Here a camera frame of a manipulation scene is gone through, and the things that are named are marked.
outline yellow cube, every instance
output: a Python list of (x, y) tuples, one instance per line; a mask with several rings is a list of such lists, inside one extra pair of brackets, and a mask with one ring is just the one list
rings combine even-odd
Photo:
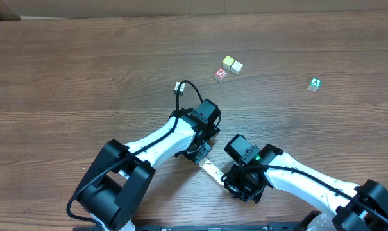
[(234, 62), (234, 59), (227, 56), (227, 57), (225, 57), (224, 61), (222, 62), (222, 67), (224, 67), (227, 70), (230, 70), (233, 62)]

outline black base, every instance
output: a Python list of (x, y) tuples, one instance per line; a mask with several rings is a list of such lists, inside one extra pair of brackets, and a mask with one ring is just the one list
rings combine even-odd
[(187, 227), (141, 226), (135, 231), (294, 231), (299, 222), (273, 222), (268, 225), (203, 225)]

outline wooden block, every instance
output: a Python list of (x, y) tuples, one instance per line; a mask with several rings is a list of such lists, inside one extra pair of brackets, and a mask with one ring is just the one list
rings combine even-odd
[(308, 87), (308, 90), (311, 90), (313, 92), (316, 92), (321, 87), (321, 80), (318, 80), (317, 78), (312, 78), (310, 81), (310, 85)]
[(219, 68), (218, 71), (215, 72), (215, 79), (219, 82), (222, 83), (224, 81), (224, 78), (226, 77), (227, 73), (224, 71), (224, 69)]
[(244, 65), (238, 61), (235, 61), (232, 66), (231, 66), (231, 72), (233, 74), (236, 74), (238, 75), (240, 73), (240, 71), (242, 70), (242, 68), (244, 67)]
[(225, 57), (224, 61), (222, 62), (222, 67), (229, 71), (231, 69), (231, 65), (233, 64), (233, 61), (235, 61), (233, 58), (229, 56)]

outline red symbol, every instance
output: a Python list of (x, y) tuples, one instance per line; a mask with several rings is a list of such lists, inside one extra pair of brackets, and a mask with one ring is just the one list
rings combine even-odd
[(220, 68), (217, 72), (216, 72), (216, 75), (218, 75), (218, 77), (220, 78), (224, 78), (224, 76), (226, 75), (226, 72), (224, 70), (222, 70), (222, 68)]

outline black plastic part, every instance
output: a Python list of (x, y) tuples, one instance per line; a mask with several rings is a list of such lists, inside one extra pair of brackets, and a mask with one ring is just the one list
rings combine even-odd
[(270, 222), (268, 224), (268, 230), (277, 230), (277, 231), (295, 231), (298, 227), (299, 222)]
[(104, 231), (104, 228), (101, 225), (96, 225), (89, 228), (73, 228), (72, 231)]
[[(76, 192), (115, 161), (128, 158), (128, 155), (128, 148), (120, 142), (111, 140), (106, 143), (77, 186)], [(124, 187), (105, 175), (84, 189), (77, 198), (87, 212), (95, 215), (109, 230), (114, 231), (120, 230), (137, 211), (155, 174), (155, 169), (149, 162), (142, 162), (137, 157), (113, 171), (118, 172), (120, 169), (130, 175)]]
[(192, 160), (195, 164), (199, 164), (199, 162), (208, 155), (208, 153), (211, 151), (211, 146), (207, 143), (203, 143), (200, 149), (197, 152), (194, 153), (187, 153), (184, 152), (183, 155), (189, 159)]
[(211, 150), (211, 146), (207, 144), (207, 140), (221, 131), (214, 124), (219, 115), (221, 115), (220, 109), (209, 99), (204, 100), (196, 110), (181, 109), (179, 112), (174, 111), (171, 116), (180, 117), (180, 119), (190, 124), (196, 132), (196, 136), (187, 150), (176, 153), (175, 157), (183, 153), (187, 159), (198, 164)]
[(203, 226), (185, 226), (185, 227), (160, 227), (156, 225), (135, 227), (135, 231), (267, 231), (267, 225), (203, 225)]
[(267, 144), (262, 150), (249, 143), (243, 135), (237, 134), (224, 148), (240, 166), (269, 164), (277, 155), (283, 154), (280, 148)]
[(158, 225), (148, 225), (135, 227), (135, 231), (305, 231), (309, 223), (320, 214), (312, 211), (302, 222), (270, 222), (268, 225), (203, 225), (187, 227), (161, 227)]
[[(238, 167), (239, 166), (234, 164), (230, 171), (235, 170)], [(224, 183), (224, 188), (228, 190), (230, 194), (234, 195), (235, 198), (239, 198), (243, 202), (253, 200), (255, 203), (258, 203), (265, 189), (265, 185), (259, 183), (259, 178), (262, 177), (261, 173), (228, 175)]]
[[(356, 187), (358, 192), (353, 198), (388, 219), (388, 191), (381, 184), (367, 180), (363, 186)], [(378, 218), (367, 214), (364, 219), (360, 218), (364, 209), (352, 201), (345, 207), (337, 209), (337, 215), (332, 219), (338, 231), (388, 231), (388, 224)]]
[(255, 147), (256, 146), (252, 146), (252, 144), (250, 144), (243, 135), (237, 134), (233, 139), (228, 142), (228, 144), (224, 148), (224, 151), (229, 156), (231, 156), (231, 158), (236, 161), (236, 163), (240, 164), (240, 160), (242, 160), (244, 157), (247, 160), (249, 159), (250, 154), (252, 154), (253, 156), (256, 156), (258, 154), (260, 149), (255, 150)]
[(214, 123), (218, 118), (221, 111), (219, 111), (218, 106), (211, 102), (209, 99), (205, 99), (202, 104), (196, 109), (196, 112), (199, 116), (206, 119), (211, 123)]
[(224, 181), (224, 188), (236, 198), (244, 202), (260, 201), (265, 186), (273, 187), (262, 171), (234, 171), (239, 167), (266, 165), (277, 156), (283, 154), (280, 148), (270, 144), (260, 149), (249, 143), (243, 135), (237, 134), (224, 148), (224, 151), (237, 163), (231, 167)]
[(301, 223), (295, 228), (295, 231), (305, 231), (308, 228), (308, 225), (318, 216), (321, 212), (319, 211), (312, 211), (310, 212)]

